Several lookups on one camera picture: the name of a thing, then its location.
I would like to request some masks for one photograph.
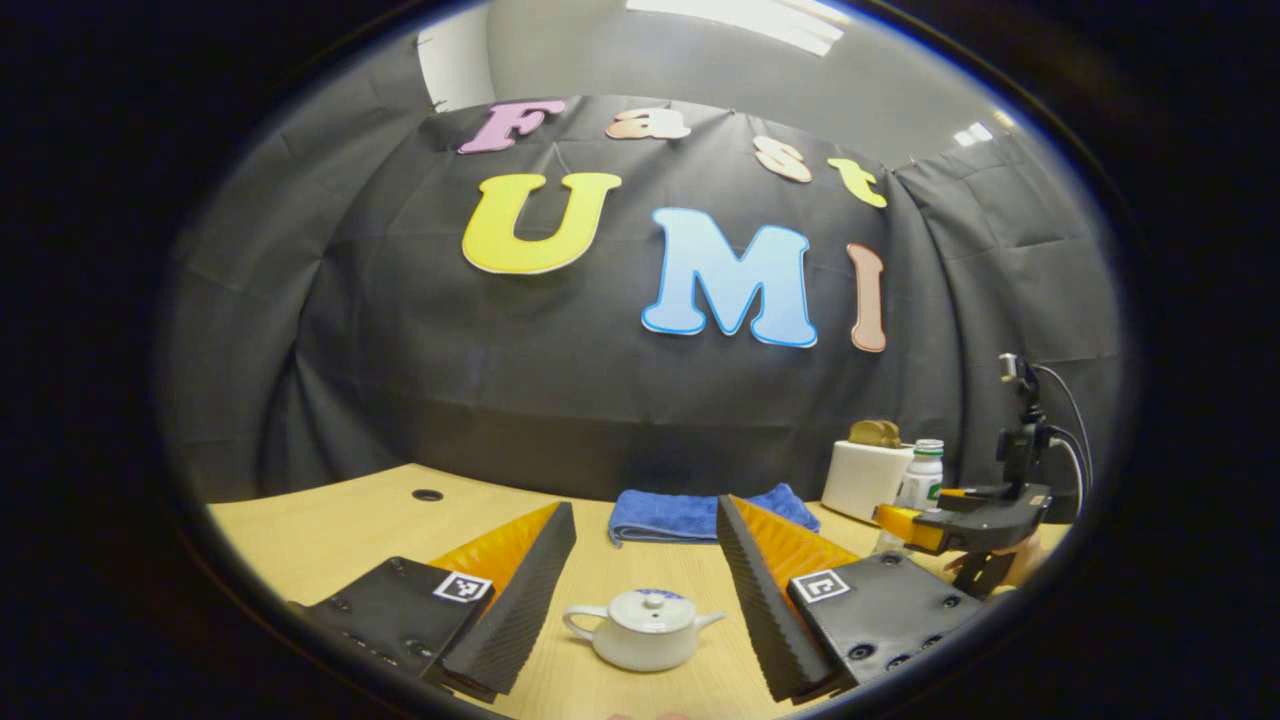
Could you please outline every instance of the white teapot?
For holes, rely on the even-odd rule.
[[[595,630],[571,619],[573,615],[604,618]],[[625,592],[608,607],[573,605],[564,610],[564,625],[590,641],[596,655],[625,667],[649,673],[668,670],[689,660],[698,650],[698,633],[723,612],[698,615],[689,598],[668,591]]]

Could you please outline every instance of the orange soft pad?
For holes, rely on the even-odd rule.
[[[558,505],[558,502],[553,502],[529,515],[516,518],[506,525],[494,528],[476,539],[451,550],[428,565],[493,580],[492,605],[502,596],[502,591],[507,588],[516,569],[525,561],[525,555]]]
[[[861,560],[861,557],[804,525],[797,525],[740,497],[730,497],[733,498],[733,505],[737,506],[739,514],[746,521],[746,528],[751,532],[755,546],[764,556],[764,565],[773,575],[773,582],[777,583],[778,591],[787,600],[792,612],[796,612],[796,606],[791,602],[791,596],[787,594],[787,582],[791,578]]]

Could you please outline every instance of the teapot handle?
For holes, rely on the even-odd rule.
[[[573,630],[573,634],[576,634],[577,637],[585,641],[590,641],[594,633],[571,620],[570,618],[572,618],[573,615],[595,615],[596,618],[608,619],[609,611],[604,607],[596,607],[594,605],[571,605],[567,609],[564,609],[564,614],[562,615],[564,620],[564,626],[568,628],[570,630]]]

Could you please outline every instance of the teapot spout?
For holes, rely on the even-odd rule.
[[[723,610],[721,610],[719,612],[712,612],[710,615],[699,615],[698,618],[694,618],[694,628],[698,632],[701,632],[703,628],[705,628],[707,625],[710,625],[712,623],[723,619],[724,619]]]

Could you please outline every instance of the white label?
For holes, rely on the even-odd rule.
[[[492,584],[493,580],[484,578],[476,578],[465,573],[449,573],[449,577],[444,578],[440,587],[431,591],[431,594],[452,600],[453,602],[475,602]]]
[[[800,575],[799,578],[791,578],[791,583],[795,584],[800,594],[809,602],[818,602],[849,592],[849,585],[845,584],[845,580],[840,579],[840,575],[835,570],[819,570],[808,575]]]

